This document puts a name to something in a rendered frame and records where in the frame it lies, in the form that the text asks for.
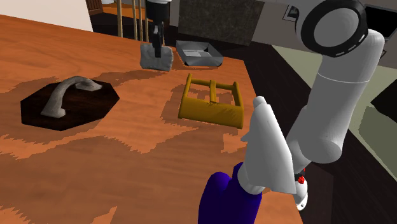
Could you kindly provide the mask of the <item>wooden spindle chair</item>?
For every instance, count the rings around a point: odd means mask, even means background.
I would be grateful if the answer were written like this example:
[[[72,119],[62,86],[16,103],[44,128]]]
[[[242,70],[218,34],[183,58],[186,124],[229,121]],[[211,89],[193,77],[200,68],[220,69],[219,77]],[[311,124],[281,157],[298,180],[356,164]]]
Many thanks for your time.
[[[123,37],[123,19],[122,19],[122,0],[115,0],[117,6],[117,24],[118,24],[118,36]],[[149,29],[148,29],[148,18],[146,10],[143,13],[142,7],[143,0],[132,0],[133,7],[133,23],[134,23],[134,39],[148,42],[149,41]]]

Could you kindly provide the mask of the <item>grey lumpy cloth bag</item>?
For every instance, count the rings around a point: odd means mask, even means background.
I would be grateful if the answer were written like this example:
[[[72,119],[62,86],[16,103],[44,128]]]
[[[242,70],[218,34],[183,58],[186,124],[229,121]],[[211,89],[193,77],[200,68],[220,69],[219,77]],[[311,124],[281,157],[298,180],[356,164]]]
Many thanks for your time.
[[[155,56],[155,48],[151,43],[140,45],[141,59],[140,65],[143,69],[156,69],[159,71],[170,71],[174,60],[172,48],[169,46],[161,47],[161,57]]]

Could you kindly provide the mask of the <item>grey square tray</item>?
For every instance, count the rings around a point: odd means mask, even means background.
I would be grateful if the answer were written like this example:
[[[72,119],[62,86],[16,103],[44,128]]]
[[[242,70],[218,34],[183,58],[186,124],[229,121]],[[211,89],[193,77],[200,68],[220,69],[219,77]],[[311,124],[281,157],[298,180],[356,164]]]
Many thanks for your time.
[[[176,50],[187,66],[219,67],[223,63],[222,54],[207,42],[177,40]]]

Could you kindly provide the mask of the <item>yellow open caddy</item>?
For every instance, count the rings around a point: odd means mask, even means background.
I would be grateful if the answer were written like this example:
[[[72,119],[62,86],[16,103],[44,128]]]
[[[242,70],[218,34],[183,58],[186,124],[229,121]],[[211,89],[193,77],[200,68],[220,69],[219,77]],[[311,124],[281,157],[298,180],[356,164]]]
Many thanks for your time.
[[[209,101],[188,97],[191,84],[209,87]],[[230,90],[233,95],[234,105],[223,104],[217,101],[216,90]],[[178,118],[185,118],[200,122],[214,123],[242,129],[244,126],[244,104],[235,81],[232,85],[218,83],[214,80],[199,80],[189,73],[183,90]]]

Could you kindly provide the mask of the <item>dark octagonal board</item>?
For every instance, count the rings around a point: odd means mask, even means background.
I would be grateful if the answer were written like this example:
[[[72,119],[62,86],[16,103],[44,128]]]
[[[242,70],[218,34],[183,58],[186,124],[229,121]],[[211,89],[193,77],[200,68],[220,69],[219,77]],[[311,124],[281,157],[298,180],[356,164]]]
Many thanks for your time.
[[[61,108],[66,114],[60,118],[42,115],[58,83],[51,83],[20,101],[21,121],[25,125],[63,131],[104,118],[120,97],[111,84],[97,81],[101,86],[94,91],[69,87],[62,99]]]

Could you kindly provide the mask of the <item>grey curved arch figure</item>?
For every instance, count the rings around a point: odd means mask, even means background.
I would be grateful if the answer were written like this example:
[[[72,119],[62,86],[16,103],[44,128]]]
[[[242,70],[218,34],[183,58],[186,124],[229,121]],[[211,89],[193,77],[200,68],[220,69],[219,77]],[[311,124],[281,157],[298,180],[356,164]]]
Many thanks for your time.
[[[62,108],[62,101],[66,90],[75,86],[77,89],[86,91],[96,91],[102,88],[102,85],[91,79],[82,76],[73,76],[59,83],[51,93],[48,102],[41,111],[41,115],[52,118],[61,118],[66,115],[65,109]]]

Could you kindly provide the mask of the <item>blue spray bottle white head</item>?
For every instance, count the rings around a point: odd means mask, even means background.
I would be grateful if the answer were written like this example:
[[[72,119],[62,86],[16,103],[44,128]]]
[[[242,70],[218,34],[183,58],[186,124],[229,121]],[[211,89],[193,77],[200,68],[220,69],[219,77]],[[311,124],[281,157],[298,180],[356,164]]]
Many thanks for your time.
[[[293,161],[271,105],[253,100],[245,158],[231,176],[210,176],[198,209],[198,224],[254,224],[264,190],[296,193]]]

